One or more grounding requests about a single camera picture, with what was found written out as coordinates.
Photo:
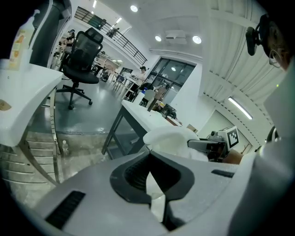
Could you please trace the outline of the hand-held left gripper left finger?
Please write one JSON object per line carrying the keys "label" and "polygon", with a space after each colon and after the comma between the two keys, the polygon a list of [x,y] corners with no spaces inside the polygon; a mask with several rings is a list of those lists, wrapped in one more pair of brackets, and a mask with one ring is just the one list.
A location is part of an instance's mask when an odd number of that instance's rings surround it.
{"label": "hand-held left gripper left finger", "polygon": [[79,191],[85,195],[62,228],[64,233],[73,236],[165,235],[167,229],[148,205],[128,203],[111,187],[112,171],[138,156],[132,154],[84,168],[47,193],[35,211],[47,218],[72,191]]}

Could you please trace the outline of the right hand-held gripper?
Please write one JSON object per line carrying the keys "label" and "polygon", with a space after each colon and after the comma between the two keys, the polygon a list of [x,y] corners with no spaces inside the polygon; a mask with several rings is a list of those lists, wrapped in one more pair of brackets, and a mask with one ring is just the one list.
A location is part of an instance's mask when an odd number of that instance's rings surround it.
{"label": "right hand-held gripper", "polygon": [[[238,129],[236,126],[227,127],[218,131],[212,131],[206,138],[217,142],[211,144],[207,157],[209,161],[222,162],[230,150],[239,143]],[[207,140],[188,140],[187,145],[196,151],[207,153]]]}

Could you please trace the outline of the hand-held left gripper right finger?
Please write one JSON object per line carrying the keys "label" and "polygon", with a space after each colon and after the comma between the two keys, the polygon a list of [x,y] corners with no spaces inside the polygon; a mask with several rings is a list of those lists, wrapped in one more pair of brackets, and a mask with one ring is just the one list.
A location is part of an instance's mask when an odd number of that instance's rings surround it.
{"label": "hand-held left gripper right finger", "polygon": [[180,165],[177,177],[173,171],[159,169],[159,176],[176,179],[177,183],[165,194],[181,194],[185,187],[189,190],[180,199],[169,201],[171,213],[178,222],[184,224],[174,231],[150,232],[149,236],[228,236],[232,214],[238,199],[228,193],[230,182],[239,165],[205,162],[178,157],[167,153],[151,151],[154,161],[165,161],[169,166]]}

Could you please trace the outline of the white cloth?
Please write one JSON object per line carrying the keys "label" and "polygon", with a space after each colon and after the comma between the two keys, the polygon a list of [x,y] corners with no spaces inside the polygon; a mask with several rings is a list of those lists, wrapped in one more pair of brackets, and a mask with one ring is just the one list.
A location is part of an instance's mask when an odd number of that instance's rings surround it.
{"label": "white cloth", "polygon": [[198,141],[198,136],[188,128],[163,126],[145,134],[143,141],[155,152],[163,152],[182,158],[208,161],[208,157],[188,146],[188,141]]}

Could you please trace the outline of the person's right forearm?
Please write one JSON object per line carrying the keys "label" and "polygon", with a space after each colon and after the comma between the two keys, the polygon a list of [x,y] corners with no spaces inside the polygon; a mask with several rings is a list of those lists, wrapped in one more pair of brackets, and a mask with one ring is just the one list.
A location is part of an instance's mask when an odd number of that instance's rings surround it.
{"label": "person's right forearm", "polygon": [[232,149],[229,151],[228,155],[223,159],[223,163],[238,165],[240,164],[242,158],[243,155],[241,153]]}

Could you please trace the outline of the black machine cabinet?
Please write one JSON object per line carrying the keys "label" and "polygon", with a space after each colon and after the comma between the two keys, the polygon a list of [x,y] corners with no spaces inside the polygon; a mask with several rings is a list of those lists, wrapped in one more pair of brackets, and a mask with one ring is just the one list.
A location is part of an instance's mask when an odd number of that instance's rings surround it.
{"label": "black machine cabinet", "polygon": [[161,113],[164,118],[171,117],[172,119],[175,119],[177,117],[176,109],[171,107],[169,104],[165,104],[165,106],[161,110]]}

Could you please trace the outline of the ceiling tube light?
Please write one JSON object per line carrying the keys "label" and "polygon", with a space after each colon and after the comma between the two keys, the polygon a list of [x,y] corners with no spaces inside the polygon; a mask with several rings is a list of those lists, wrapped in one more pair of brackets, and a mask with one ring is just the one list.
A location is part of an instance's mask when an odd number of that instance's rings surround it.
{"label": "ceiling tube light", "polygon": [[229,97],[228,101],[230,101],[235,107],[237,107],[249,120],[253,119],[253,116],[240,103],[238,103],[234,98]]}

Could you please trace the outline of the black-framed glass window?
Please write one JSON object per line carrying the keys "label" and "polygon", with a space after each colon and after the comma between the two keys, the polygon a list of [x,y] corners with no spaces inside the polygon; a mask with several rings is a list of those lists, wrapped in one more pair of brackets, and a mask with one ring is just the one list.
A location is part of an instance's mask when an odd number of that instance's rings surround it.
{"label": "black-framed glass window", "polygon": [[146,82],[151,83],[154,87],[169,84],[170,88],[164,93],[162,101],[164,104],[170,104],[194,68],[195,65],[160,58],[147,76]]}

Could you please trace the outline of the white soap bottle blue pump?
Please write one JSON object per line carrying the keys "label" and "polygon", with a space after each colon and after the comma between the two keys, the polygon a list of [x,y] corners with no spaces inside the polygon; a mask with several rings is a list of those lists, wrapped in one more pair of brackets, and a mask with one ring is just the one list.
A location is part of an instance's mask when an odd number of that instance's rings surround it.
{"label": "white soap bottle blue pump", "polygon": [[142,99],[144,98],[144,96],[145,96],[145,90],[140,91],[137,94],[136,98],[134,99],[133,103],[136,104],[136,105],[140,105],[140,103],[141,103]]}

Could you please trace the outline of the steel rack stand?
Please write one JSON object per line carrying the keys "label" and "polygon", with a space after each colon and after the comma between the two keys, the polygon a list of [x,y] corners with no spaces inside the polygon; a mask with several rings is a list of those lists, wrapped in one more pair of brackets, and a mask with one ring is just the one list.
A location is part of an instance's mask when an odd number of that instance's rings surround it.
{"label": "steel rack stand", "polygon": [[25,129],[20,143],[15,147],[0,144],[0,160],[16,165],[28,166],[29,171],[23,172],[25,175],[37,175],[42,179],[39,184],[50,184],[57,186],[60,183],[58,159],[60,149],[55,130],[55,95],[54,89],[49,95],[49,104],[42,106],[50,111],[50,125],[52,137],[50,141],[42,141],[40,133],[32,133],[30,140],[28,130]]}

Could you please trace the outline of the white table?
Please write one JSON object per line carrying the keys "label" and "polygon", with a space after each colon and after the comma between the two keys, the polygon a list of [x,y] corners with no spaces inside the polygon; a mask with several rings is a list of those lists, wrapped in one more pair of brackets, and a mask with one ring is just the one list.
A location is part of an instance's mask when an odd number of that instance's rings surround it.
{"label": "white table", "polygon": [[118,75],[117,80],[113,85],[115,92],[119,94],[119,97],[123,99],[128,92],[133,93],[131,89],[133,85],[139,86],[138,81],[134,80],[133,77],[124,77],[123,75]]}

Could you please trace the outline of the white ceiling air conditioner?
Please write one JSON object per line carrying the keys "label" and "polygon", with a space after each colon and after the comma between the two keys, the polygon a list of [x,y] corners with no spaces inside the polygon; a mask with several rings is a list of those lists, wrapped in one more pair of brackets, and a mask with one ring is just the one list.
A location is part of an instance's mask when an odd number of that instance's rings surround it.
{"label": "white ceiling air conditioner", "polygon": [[165,32],[165,39],[170,44],[180,44],[185,45],[187,44],[186,35],[183,30],[167,30]]}

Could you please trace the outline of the black office chair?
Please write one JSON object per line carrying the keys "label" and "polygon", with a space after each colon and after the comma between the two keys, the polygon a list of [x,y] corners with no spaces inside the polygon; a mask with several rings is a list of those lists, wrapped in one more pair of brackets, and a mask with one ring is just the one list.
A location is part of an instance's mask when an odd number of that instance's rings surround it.
{"label": "black office chair", "polygon": [[73,43],[72,50],[67,54],[61,62],[60,71],[72,81],[72,86],[63,85],[61,89],[56,90],[57,93],[70,93],[70,101],[68,109],[72,110],[73,95],[77,94],[88,100],[88,104],[92,105],[91,98],[85,95],[84,90],[78,86],[84,84],[98,84],[99,79],[91,72],[92,64],[95,57],[102,49],[103,35],[94,28],[87,31],[79,31]]}

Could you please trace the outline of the clear pump bottle orange label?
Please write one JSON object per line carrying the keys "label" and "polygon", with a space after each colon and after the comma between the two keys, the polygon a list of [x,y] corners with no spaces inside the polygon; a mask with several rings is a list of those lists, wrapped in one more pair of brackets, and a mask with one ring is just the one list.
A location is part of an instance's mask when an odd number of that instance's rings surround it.
{"label": "clear pump bottle orange label", "polygon": [[29,17],[29,19],[18,29],[10,53],[9,70],[27,70],[32,53],[30,42],[35,31],[33,21],[36,14],[39,13],[40,11],[38,9],[35,9],[33,15]]}

